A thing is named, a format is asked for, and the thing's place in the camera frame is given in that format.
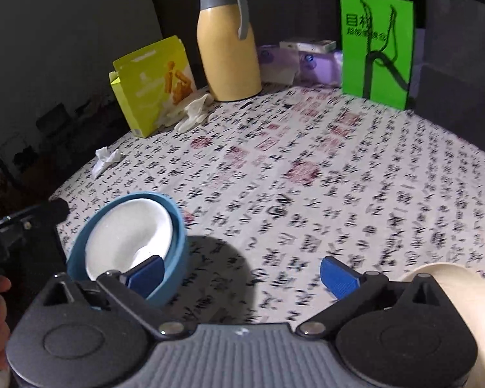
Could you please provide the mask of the small white carton box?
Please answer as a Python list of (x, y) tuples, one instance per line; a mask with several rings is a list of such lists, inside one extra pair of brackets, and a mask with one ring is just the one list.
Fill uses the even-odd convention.
[(332, 39), (317, 38), (286, 38), (279, 42), (284, 49), (291, 49), (303, 53), (331, 53), (336, 49), (336, 42)]

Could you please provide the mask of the yellow thermos jug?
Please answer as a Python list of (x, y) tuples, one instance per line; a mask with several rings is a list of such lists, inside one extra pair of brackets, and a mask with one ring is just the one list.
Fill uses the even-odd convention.
[(247, 0), (199, 0), (197, 41), (210, 93), (234, 102), (262, 90)]

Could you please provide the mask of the green paper gift bag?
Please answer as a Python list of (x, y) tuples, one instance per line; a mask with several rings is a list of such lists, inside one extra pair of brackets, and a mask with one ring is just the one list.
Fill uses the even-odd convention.
[(408, 0), (340, 0), (342, 91), (404, 110), (415, 50)]

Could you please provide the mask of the crumpled white tissue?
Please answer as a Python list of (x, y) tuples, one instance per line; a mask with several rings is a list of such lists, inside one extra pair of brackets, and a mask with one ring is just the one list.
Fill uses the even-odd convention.
[(110, 151), (107, 147), (98, 149), (95, 155), (97, 159), (92, 167), (92, 177), (94, 179), (99, 178), (109, 167), (120, 163), (124, 158), (123, 153), (119, 149)]

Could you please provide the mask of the dark grey paper bag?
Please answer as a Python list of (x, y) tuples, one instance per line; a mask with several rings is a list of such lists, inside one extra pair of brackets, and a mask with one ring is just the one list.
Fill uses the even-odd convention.
[(427, 0), (417, 115), (485, 152), (485, 5)]

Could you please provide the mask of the yellow snack box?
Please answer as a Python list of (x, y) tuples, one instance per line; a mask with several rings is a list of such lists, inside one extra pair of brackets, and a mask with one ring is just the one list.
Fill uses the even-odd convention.
[(182, 101), (196, 91), (186, 49), (176, 36), (114, 60), (109, 80), (136, 137), (179, 121)]

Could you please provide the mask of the white bowl inside blue bowl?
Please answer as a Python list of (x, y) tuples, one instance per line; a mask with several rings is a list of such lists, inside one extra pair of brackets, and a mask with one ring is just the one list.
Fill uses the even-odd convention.
[(173, 225), (165, 207), (147, 198), (124, 201), (93, 227), (86, 242), (89, 278), (103, 272), (126, 272), (153, 255), (165, 258), (171, 248)]

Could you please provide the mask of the calligraphy print tablecloth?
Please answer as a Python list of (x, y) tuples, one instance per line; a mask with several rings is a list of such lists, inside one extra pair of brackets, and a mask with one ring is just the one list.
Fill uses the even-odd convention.
[(485, 153), (411, 112), (268, 86), (184, 134), (114, 148), (119, 165), (98, 179), (85, 165), (59, 188), (63, 246), (118, 197), (170, 196), (191, 253), (169, 305), (182, 319), (301, 322), (333, 300), (327, 255), (394, 279), (436, 262), (485, 278)]

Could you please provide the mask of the white tissue sheet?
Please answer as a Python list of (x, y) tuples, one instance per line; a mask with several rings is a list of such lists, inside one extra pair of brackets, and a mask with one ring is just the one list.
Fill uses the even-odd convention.
[(261, 81), (266, 83), (292, 86), (298, 74), (298, 67), (285, 64), (261, 64)]

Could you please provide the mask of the purple tissue pack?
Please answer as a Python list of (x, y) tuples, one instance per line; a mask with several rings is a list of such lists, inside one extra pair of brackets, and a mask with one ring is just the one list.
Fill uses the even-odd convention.
[(257, 48), (261, 64), (285, 64), (298, 67), (294, 83), (324, 84), (341, 87), (342, 53), (303, 53), (278, 46)]

